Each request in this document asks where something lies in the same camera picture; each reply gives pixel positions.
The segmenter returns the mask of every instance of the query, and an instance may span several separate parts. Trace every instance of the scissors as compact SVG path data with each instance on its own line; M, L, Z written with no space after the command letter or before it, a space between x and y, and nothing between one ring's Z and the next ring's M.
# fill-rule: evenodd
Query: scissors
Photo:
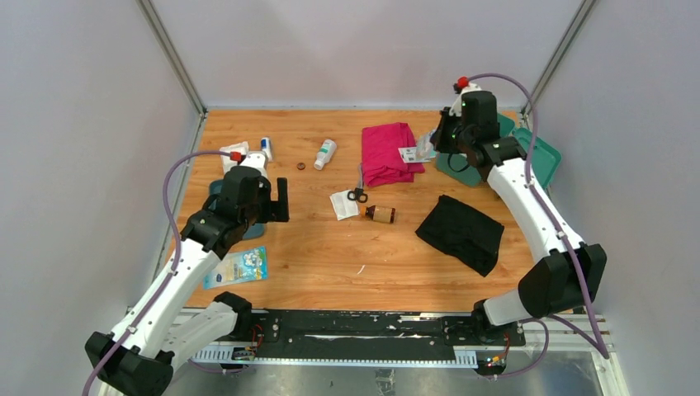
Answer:
M357 170L360 172L360 179L357 181L357 187L355 187L355 190L353 191L348 191L348 199L349 200L356 200L357 202L364 204L367 202L367 194L365 194L365 191L363 190L363 187L365 186L365 182L362 180L362 164L357 167Z

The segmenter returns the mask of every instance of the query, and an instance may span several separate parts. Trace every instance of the gray floor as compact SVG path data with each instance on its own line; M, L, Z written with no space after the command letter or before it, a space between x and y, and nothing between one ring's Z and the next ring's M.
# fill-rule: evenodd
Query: gray floor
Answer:
M530 358L511 352L508 371ZM191 367L178 373L167 396L413 396L413 395L602 395L589 353L548 352L534 370L494 383L472 370L381 369L370 367L253 366L231 376L202 373Z

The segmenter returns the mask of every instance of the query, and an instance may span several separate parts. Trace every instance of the white plastic bottle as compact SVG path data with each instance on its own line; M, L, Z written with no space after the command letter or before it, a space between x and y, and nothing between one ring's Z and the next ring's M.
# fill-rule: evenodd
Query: white plastic bottle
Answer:
M321 144L321 149L316 154L314 167L318 170L323 169L324 166L330 161L330 158L333 156L333 153L335 153L335 149L337 147L338 145L331 139L324 140L324 143Z

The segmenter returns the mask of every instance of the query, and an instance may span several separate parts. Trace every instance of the scissors handle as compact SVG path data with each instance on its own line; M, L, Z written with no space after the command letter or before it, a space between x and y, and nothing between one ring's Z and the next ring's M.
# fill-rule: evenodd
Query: scissors handle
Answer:
M367 202L368 197L362 188L355 188L353 191L348 191L348 199L356 200L357 202L364 204Z

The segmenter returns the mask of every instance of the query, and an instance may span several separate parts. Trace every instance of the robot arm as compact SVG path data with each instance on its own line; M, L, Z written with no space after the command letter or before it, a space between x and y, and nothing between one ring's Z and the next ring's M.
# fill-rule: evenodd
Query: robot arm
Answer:
M171 331L173 321L207 273L256 223L289 221L286 179L277 179L278 201L271 200L267 157L251 152L224 176L221 193L210 196L202 209L190 216L181 232L181 256L177 271L173 254L141 300L109 334L94 332L85 350L93 367L122 336L117 352L106 362L98 378L129 395L158 395L168 387L173 373L187 359L213 340L248 334L252 305L236 295L218 295L204 311ZM149 301L156 300L149 306ZM134 318L143 314L137 328Z
M532 172L528 185L525 176L526 154L512 136L500 137L496 98L475 84L455 85L459 105L445 107L431 138L441 153L464 153L467 162L505 202L523 231L535 266L514 290L475 305L472 312L481 322L486 338L502 333L503 326L526 318L542 318L584 304L575 269L562 233L557 231L537 201L534 188L561 225L562 232L575 247L584 271L591 300L607 261L600 245L587 245L564 221L540 187Z

